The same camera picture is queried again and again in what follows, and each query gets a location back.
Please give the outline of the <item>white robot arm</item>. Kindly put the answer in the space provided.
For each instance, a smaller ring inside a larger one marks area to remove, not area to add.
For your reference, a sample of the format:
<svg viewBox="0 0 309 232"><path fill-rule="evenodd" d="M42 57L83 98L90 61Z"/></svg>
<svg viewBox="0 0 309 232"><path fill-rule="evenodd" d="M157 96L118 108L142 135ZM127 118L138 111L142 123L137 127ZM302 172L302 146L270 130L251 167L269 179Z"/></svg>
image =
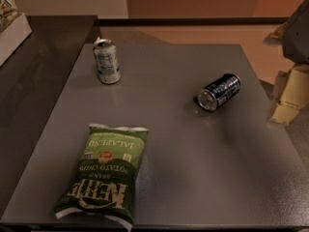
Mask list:
<svg viewBox="0 0 309 232"><path fill-rule="evenodd" d="M309 103L309 0L268 34L264 43L281 45L284 57L295 63L288 72L277 74L269 115L270 121L288 125Z"/></svg>

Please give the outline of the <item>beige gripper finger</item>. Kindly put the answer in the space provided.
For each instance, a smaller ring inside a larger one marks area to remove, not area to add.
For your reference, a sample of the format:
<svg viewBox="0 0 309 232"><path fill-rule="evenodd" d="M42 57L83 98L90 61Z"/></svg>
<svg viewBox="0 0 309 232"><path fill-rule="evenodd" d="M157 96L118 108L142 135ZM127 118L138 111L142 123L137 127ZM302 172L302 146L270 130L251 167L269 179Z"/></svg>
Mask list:
<svg viewBox="0 0 309 232"><path fill-rule="evenodd" d="M309 65L294 64L288 72L280 71L273 88L269 120L289 125L309 102Z"/></svg>
<svg viewBox="0 0 309 232"><path fill-rule="evenodd" d="M286 31L287 23L283 23L278 26L272 33L268 35L270 39L282 40L283 35Z"/></svg>

